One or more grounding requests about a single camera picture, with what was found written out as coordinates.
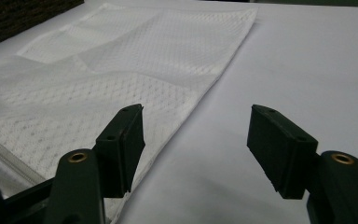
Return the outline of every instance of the textured fabric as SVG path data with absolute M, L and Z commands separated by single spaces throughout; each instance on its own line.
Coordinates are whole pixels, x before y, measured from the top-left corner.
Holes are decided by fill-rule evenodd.
M 103 5 L 0 63 L 0 144 L 53 177 L 59 158 L 91 148 L 127 105 L 142 104 L 146 147 L 133 186 L 227 67 L 256 10 Z M 116 220 L 124 200 L 106 200 Z

